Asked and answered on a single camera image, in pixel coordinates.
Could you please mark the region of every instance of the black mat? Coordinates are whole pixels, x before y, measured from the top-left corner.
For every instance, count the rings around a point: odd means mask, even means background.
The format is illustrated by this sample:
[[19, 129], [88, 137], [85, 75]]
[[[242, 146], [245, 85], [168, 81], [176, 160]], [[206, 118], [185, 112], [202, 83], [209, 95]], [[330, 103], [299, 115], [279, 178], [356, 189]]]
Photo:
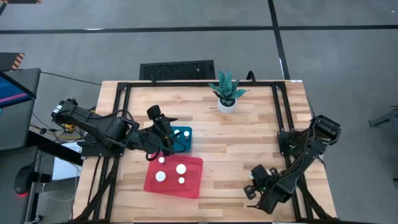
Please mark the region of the black mat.
[[140, 80], [214, 80], [213, 60], [145, 63], [139, 69]]

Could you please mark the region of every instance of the wooden table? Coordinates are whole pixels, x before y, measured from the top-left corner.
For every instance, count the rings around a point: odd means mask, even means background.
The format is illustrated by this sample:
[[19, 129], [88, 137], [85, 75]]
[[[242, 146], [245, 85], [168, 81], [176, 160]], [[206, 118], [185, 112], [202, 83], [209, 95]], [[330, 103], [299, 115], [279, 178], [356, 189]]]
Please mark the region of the wooden table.
[[[118, 82], [103, 82], [96, 112], [112, 112]], [[296, 129], [305, 129], [311, 119], [302, 82], [286, 81]], [[129, 111], [141, 127], [152, 125], [146, 110], [159, 105], [162, 112], [178, 121], [174, 126], [193, 128], [192, 156], [201, 157], [203, 174], [199, 199], [154, 194], [143, 190], [148, 162], [145, 153], [125, 150], [119, 165], [111, 222], [267, 222], [294, 221], [292, 202], [278, 203], [272, 215], [255, 208], [259, 196], [248, 200], [243, 187], [251, 184], [250, 170], [258, 164], [266, 169], [285, 169], [276, 134], [279, 130], [271, 87], [250, 90], [238, 100], [236, 111], [221, 114], [217, 98], [209, 87], [134, 87]], [[123, 105], [124, 93], [119, 107]], [[283, 100], [279, 100], [284, 113]], [[97, 158], [84, 161], [73, 211], [81, 213], [87, 203]], [[98, 187], [97, 171], [93, 194]], [[329, 184], [323, 165], [315, 161], [306, 171], [310, 192], [330, 215], [335, 216]], [[104, 217], [108, 193], [103, 197], [100, 218]], [[305, 215], [302, 200], [302, 215]]]

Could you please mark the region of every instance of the monitor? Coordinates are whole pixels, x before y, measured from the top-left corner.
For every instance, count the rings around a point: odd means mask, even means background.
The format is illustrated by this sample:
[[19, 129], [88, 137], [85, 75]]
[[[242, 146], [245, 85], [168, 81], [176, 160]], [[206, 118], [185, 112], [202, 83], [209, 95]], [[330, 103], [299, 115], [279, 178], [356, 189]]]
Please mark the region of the monitor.
[[30, 90], [0, 72], [0, 108], [15, 105], [36, 98]]

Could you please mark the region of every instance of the teal box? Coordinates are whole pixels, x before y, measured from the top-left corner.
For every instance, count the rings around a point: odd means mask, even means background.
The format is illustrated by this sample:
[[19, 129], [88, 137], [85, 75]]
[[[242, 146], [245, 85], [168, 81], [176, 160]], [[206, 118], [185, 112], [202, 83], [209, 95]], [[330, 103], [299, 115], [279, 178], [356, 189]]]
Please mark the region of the teal box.
[[[191, 147], [192, 147], [192, 128], [185, 127], [185, 126], [172, 126], [172, 129], [173, 129], [173, 133], [175, 130], [179, 130], [181, 133], [178, 137], [174, 136], [174, 134], [172, 135], [172, 139], [174, 140], [173, 147], [174, 147], [175, 152], [179, 153], [184, 150], [184, 147], [181, 144], [183, 144], [187, 148], [187, 150], [183, 153], [190, 152]], [[188, 139], [185, 139], [185, 136], [184, 136], [185, 131], [189, 132]]]

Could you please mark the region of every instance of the white cable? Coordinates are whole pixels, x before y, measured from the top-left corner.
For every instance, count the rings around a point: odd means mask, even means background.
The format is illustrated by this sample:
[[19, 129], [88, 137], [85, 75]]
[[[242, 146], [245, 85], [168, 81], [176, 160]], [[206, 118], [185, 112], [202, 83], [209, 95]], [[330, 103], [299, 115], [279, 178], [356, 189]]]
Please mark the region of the white cable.
[[58, 201], [58, 202], [70, 202], [70, 201], [72, 201], [73, 199], [75, 199], [75, 197], [76, 197], [76, 193], [77, 193], [77, 177], [78, 177], [78, 173], [80, 172], [80, 170], [79, 170], [79, 168], [75, 165], [75, 164], [72, 164], [75, 168], [76, 168], [76, 177], [75, 177], [75, 194], [73, 195], [73, 197], [72, 198], [70, 198], [70, 199], [68, 199], [68, 200], [60, 200], [60, 199], [56, 199], [56, 198], [52, 198], [52, 197], [50, 197], [50, 196], [48, 196], [48, 195], [46, 195], [45, 193], [44, 193], [44, 187], [45, 187], [45, 183], [43, 184], [43, 189], [42, 189], [42, 191], [43, 191], [43, 195], [44, 196], [46, 196], [47, 198], [49, 198], [49, 199], [51, 199], [51, 200], [55, 200], [55, 201]]

